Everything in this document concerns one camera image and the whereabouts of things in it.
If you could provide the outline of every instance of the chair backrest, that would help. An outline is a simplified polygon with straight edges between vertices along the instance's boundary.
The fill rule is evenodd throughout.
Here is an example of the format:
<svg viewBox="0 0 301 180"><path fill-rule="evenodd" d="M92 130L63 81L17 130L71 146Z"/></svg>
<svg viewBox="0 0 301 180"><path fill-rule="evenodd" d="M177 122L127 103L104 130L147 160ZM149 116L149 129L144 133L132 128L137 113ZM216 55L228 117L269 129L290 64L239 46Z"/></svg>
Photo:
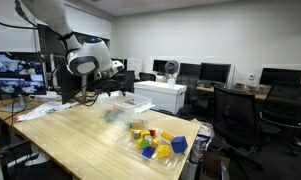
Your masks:
<svg viewBox="0 0 301 180"><path fill-rule="evenodd" d="M190 104L191 99L197 95L197 76L178 75L176 83L187 86L184 103Z"/></svg>
<svg viewBox="0 0 301 180"><path fill-rule="evenodd" d="M214 87L216 135L232 147L251 148L259 139L259 119L251 94Z"/></svg>
<svg viewBox="0 0 301 180"><path fill-rule="evenodd" d="M263 109L282 117L301 118L301 84L274 82Z"/></svg>
<svg viewBox="0 0 301 180"><path fill-rule="evenodd" d="M156 75L150 73L140 72L139 77L141 81L156 81Z"/></svg>
<svg viewBox="0 0 301 180"><path fill-rule="evenodd" d="M136 79L134 71L124 71L125 83L124 87L128 92L134 92L134 81Z"/></svg>

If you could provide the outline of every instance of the computer monitor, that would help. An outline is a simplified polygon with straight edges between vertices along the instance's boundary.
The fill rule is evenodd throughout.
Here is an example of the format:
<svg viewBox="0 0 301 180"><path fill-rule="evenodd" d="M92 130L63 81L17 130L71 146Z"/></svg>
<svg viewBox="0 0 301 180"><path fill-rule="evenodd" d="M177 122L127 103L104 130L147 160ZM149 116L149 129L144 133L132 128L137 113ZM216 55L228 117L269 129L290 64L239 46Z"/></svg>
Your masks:
<svg viewBox="0 0 301 180"><path fill-rule="evenodd" d="M201 63L200 80L208 83L227 83L231 64Z"/></svg>
<svg viewBox="0 0 301 180"><path fill-rule="evenodd" d="M45 95L46 87L44 81L44 71L41 62L30 62L22 60L11 60L0 52L0 95ZM14 112L23 110L24 104L15 104ZM6 106L1 111L12 110L11 106Z"/></svg>
<svg viewBox="0 0 301 180"><path fill-rule="evenodd" d="M300 84L301 70L263 68L259 84L272 85L274 81Z"/></svg>
<svg viewBox="0 0 301 180"><path fill-rule="evenodd" d="M153 68L152 70L153 71L157 71L159 73L165 73L166 70L165 70L165 65L168 61L165 61L165 60L153 60Z"/></svg>
<svg viewBox="0 0 301 180"><path fill-rule="evenodd" d="M191 75L191 76L200 76L201 65L200 64L180 64L180 75Z"/></svg>

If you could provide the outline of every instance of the white box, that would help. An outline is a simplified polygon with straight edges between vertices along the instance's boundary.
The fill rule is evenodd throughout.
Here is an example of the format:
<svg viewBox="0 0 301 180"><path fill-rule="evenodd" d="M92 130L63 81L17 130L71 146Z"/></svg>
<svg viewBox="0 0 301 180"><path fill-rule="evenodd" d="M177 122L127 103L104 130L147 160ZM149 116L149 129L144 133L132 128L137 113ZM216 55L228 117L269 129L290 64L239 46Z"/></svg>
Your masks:
<svg viewBox="0 0 301 180"><path fill-rule="evenodd" d="M169 88L167 83L143 81L134 83L134 93L149 97L155 104L154 110L165 110L176 114L184 105L187 86L175 85Z"/></svg>

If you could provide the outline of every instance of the white wall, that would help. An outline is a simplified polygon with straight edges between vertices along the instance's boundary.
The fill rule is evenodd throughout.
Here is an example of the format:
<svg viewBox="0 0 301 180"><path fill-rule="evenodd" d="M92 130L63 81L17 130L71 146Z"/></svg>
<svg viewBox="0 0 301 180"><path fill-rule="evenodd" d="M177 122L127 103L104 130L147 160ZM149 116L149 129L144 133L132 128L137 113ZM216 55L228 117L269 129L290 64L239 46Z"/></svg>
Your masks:
<svg viewBox="0 0 301 180"><path fill-rule="evenodd" d="M25 8L29 20L35 21ZM18 16L14 10L13 0L0 0L0 22L16 26L31 27L28 22ZM76 8L66 6L70 27L80 33L111 39L111 22L103 20ZM40 51L38 32L36 30L13 29L0 25L0 51L37 52Z"/></svg>
<svg viewBox="0 0 301 180"><path fill-rule="evenodd" d="M14 7L14 1L0 0L0 22L31 27L29 23L18 16ZM28 11L25 10L25 12L29 14L30 20L34 19ZM0 51L36 52L35 39L34 30L13 29L0 25Z"/></svg>
<svg viewBox="0 0 301 180"><path fill-rule="evenodd" d="M66 13L73 31L111 39L111 22L69 6Z"/></svg>
<svg viewBox="0 0 301 180"><path fill-rule="evenodd" d="M112 56L141 59L147 72L154 58L231 63L235 82L258 85L262 67L301 69L301 0L235 1L124 16L112 32Z"/></svg>

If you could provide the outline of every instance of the yellow block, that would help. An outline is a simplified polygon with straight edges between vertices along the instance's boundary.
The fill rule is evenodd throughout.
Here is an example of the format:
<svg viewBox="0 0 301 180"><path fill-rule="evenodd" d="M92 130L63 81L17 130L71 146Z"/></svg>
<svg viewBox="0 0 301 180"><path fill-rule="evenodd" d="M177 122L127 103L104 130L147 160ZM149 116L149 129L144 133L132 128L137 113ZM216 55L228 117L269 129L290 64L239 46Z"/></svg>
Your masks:
<svg viewBox="0 0 301 180"><path fill-rule="evenodd" d="M169 157L170 152L171 152L170 146L161 145L161 146L159 146L159 148L157 150L158 158L162 159L162 158L165 158L165 157Z"/></svg>
<svg viewBox="0 0 301 180"><path fill-rule="evenodd" d="M150 131L141 131L141 138L144 139L145 135L150 135Z"/></svg>
<svg viewBox="0 0 301 180"><path fill-rule="evenodd" d="M166 132L163 132L163 133L161 134L161 137L163 137L163 138L165 138L165 139L167 139L167 140L169 140L169 141L172 141L173 138L174 138L174 136L172 136L171 134L168 134L168 133L166 133Z"/></svg>
<svg viewBox="0 0 301 180"><path fill-rule="evenodd" d="M152 141L151 141L151 146L152 147L157 147L159 144L159 139L158 138L154 138Z"/></svg>
<svg viewBox="0 0 301 180"><path fill-rule="evenodd" d="M143 141L143 139L141 139L141 138L137 140L136 146L137 146L138 149L141 149L141 146L140 146L140 145L141 145L141 142L142 142L142 141Z"/></svg>

